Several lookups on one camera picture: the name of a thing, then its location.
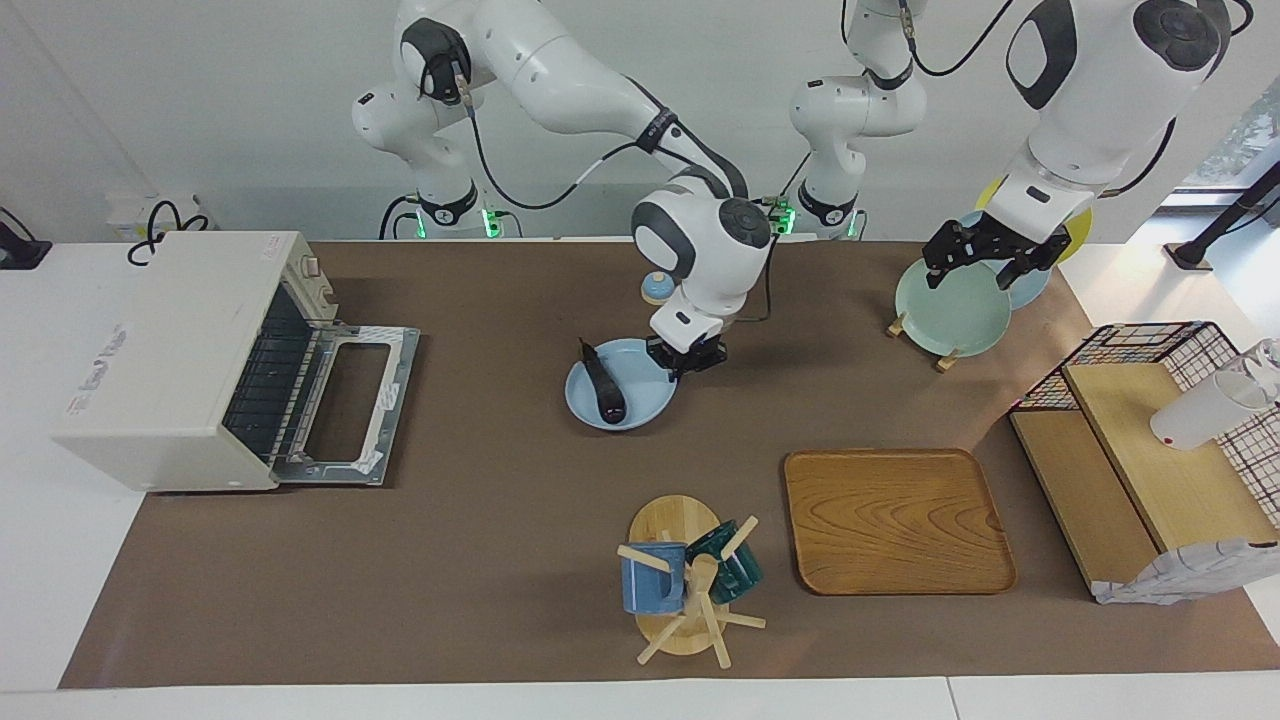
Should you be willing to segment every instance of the white table surface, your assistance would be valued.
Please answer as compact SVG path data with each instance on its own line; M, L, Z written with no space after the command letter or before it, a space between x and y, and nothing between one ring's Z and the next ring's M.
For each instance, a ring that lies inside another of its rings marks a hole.
M1132 246L1088 246L1064 273L1096 324L1212 319L1236 343L1258 337L1212 275L1190 283L1155 260L1158 256ZM920 720L1280 716L1280 671L49 692L58 685L142 496L63 451L47 432L119 320L120 293L140 272L124 263L120 245L79 245L56 247L40 270L0 274L3 719L605 714L625 720L650 717L655 707L687 708L666 712L668 717L705 717L712 711L735 717ZM1251 588L1251 596L1272 632L1280 628L1280 584Z

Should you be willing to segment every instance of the wire basket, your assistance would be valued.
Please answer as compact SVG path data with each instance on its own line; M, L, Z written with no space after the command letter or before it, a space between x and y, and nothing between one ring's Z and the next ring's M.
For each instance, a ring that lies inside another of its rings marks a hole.
M1014 410L1079 410L1062 373L1071 365L1160 363L1187 391L1239 352L1213 323L1107 325L1094 331L1070 357L1023 396ZM1219 437L1217 445L1267 519L1280 529L1280 409L1254 415Z

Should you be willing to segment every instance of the white cloth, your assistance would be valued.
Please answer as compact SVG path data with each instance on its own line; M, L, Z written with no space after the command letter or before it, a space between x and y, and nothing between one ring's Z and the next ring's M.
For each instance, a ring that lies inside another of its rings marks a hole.
M1258 547L1244 538L1236 538L1169 551L1153 560L1132 583L1094 582L1089 589L1102 605L1172 605L1235 589L1277 574L1280 547Z

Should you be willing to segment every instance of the white toaster oven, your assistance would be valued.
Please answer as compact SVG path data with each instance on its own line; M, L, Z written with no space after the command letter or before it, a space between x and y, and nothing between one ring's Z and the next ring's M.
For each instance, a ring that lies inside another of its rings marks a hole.
M138 491L381 484L417 350L412 328L349 327L296 232L170 232L54 441ZM360 456L306 451L338 350L390 347Z

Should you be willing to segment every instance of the brown table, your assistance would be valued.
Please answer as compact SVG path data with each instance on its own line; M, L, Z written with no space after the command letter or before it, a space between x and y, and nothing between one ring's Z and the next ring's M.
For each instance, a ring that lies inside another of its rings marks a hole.
M1087 334L1061 277L946 375L888 340L919 246L782 246L774 314L727 336L650 425L607 436L563 402L576 338L644 334L626 245L321 245L342 316L424 331L384 488L151 496L63 687L1149 673L1280 667L1243 592L1098 606L1002 418ZM759 299L753 300L753 307ZM342 418L342 409L335 410ZM353 418L362 421L364 418ZM963 447L1020 580L995 597L815 597L795 578L787 452ZM765 580L735 605L733 667L635 662L614 546L650 498L755 514Z

